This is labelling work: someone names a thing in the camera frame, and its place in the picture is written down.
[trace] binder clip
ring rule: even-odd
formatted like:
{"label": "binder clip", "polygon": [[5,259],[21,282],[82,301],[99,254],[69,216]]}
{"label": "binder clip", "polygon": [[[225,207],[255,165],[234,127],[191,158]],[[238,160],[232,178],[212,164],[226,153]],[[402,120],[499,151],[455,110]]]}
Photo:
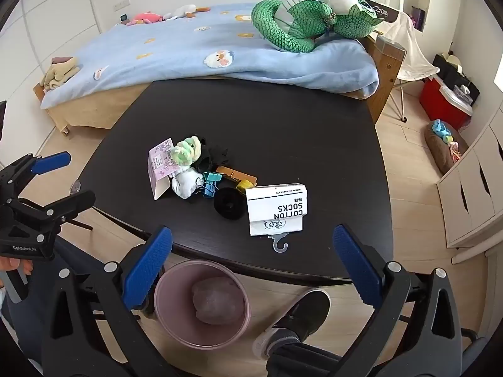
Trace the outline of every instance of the binder clip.
{"label": "binder clip", "polygon": [[218,173],[206,172],[203,173],[203,189],[204,197],[207,199],[212,199],[215,197],[217,192],[217,183],[222,181],[222,175]]}

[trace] bed sheet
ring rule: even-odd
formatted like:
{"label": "bed sheet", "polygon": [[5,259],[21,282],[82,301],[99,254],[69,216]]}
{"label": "bed sheet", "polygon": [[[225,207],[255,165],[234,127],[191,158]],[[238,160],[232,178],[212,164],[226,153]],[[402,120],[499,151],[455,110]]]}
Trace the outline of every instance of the bed sheet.
{"label": "bed sheet", "polygon": [[146,25],[116,25],[77,52],[80,72],[48,92],[42,109],[95,92],[156,80],[225,75],[333,93],[379,85],[374,61],[357,41],[325,35],[313,52],[275,49],[253,27],[254,4],[211,7],[195,18]]}

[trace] cabinet door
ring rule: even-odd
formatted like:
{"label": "cabinet door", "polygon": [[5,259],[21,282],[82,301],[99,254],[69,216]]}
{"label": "cabinet door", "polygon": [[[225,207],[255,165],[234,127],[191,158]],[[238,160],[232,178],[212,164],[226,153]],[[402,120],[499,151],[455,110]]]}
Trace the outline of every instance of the cabinet door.
{"label": "cabinet door", "polygon": [[458,169],[451,171],[438,184],[438,188],[444,213],[447,243],[450,244],[472,230]]}
{"label": "cabinet door", "polygon": [[503,146],[503,112],[501,111],[501,109],[499,109],[498,112],[496,112],[496,115],[491,121],[490,126],[496,138]]}
{"label": "cabinet door", "polygon": [[490,191],[476,153],[470,150],[458,165],[472,230],[481,226],[495,215]]}
{"label": "cabinet door", "polygon": [[491,128],[486,129],[474,146],[495,213],[503,210],[503,150]]}

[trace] cardboard label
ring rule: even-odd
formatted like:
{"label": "cardboard label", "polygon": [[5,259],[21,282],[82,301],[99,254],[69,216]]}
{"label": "cardboard label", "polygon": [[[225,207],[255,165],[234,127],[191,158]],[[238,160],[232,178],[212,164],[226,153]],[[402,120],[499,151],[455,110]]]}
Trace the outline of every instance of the cardboard label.
{"label": "cardboard label", "polygon": [[307,214],[307,189],[303,184],[246,189],[250,235],[273,235],[302,230]]}
{"label": "cardboard label", "polygon": [[154,200],[171,186],[169,176],[180,171],[180,166],[171,158],[170,150],[173,147],[173,141],[169,138],[148,152],[147,170]]}

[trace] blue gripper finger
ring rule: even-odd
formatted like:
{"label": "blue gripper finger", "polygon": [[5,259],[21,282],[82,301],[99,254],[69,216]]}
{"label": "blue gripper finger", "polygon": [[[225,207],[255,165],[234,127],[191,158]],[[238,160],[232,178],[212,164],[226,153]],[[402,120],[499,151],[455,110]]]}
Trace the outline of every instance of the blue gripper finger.
{"label": "blue gripper finger", "polygon": [[382,278],[358,245],[358,241],[343,225],[339,225],[334,229],[333,242],[363,303],[373,306],[374,309],[381,307]]}
{"label": "blue gripper finger", "polygon": [[124,279],[122,302],[128,310],[143,303],[172,247],[171,231],[167,227],[148,239],[142,256]]}
{"label": "blue gripper finger", "polygon": [[33,174],[45,174],[52,170],[60,169],[70,164],[71,156],[69,152],[53,154],[52,156],[38,159],[32,167]]}

